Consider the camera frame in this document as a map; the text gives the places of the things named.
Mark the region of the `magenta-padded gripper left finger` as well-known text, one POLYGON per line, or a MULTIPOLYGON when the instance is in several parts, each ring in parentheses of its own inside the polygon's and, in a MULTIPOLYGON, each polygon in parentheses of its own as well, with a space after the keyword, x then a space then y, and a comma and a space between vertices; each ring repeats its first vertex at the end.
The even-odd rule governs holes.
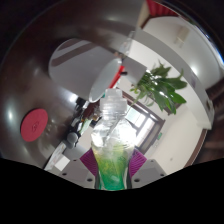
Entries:
POLYGON ((96 189, 99 185, 99 172, 93 151, 88 150, 80 158, 72 159, 59 176, 81 187, 96 189))

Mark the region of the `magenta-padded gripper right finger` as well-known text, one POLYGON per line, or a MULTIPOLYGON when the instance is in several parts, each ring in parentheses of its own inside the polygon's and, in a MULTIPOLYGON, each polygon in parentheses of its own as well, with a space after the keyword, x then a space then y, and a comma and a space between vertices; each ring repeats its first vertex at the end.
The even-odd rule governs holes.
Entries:
POLYGON ((141 188, 166 176, 166 172, 155 159, 147 160, 137 149, 132 153, 128 165, 127 186, 141 188))

